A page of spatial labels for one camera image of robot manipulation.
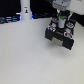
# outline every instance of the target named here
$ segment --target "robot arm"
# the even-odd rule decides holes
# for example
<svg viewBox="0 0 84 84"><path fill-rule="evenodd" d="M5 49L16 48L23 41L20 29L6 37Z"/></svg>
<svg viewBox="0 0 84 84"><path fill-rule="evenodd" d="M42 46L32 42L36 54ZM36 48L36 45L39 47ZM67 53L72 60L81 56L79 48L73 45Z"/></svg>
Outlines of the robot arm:
<svg viewBox="0 0 84 84"><path fill-rule="evenodd" d="M45 38L53 41L58 46L63 46L71 50L74 43L76 13L80 15L84 14L84 0L46 1L49 1L53 8L59 9L60 12L53 14L52 20L45 31Z"/></svg>

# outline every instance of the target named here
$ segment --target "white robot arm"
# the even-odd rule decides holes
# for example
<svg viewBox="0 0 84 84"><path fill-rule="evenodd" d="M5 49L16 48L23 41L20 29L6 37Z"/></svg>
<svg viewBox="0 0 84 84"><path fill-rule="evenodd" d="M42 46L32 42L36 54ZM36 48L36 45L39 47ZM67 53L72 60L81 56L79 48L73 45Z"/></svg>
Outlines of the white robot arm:
<svg viewBox="0 0 84 84"><path fill-rule="evenodd" d="M84 14L84 0L46 0L60 12L54 13L52 20L46 28L45 38L67 49L72 48L74 43L74 27L76 13Z"/></svg>
<svg viewBox="0 0 84 84"><path fill-rule="evenodd" d="M30 9L30 0L20 0L21 3L21 20L31 20L32 12Z"/></svg>

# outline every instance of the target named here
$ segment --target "white table surface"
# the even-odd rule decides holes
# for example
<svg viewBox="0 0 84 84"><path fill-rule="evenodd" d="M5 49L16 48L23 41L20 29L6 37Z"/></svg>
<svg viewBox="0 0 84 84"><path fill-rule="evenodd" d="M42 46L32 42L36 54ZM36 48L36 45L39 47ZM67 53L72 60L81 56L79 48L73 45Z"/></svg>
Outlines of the white table surface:
<svg viewBox="0 0 84 84"><path fill-rule="evenodd" d="M0 24L0 84L84 84L84 27L72 50L45 38L50 19Z"/></svg>

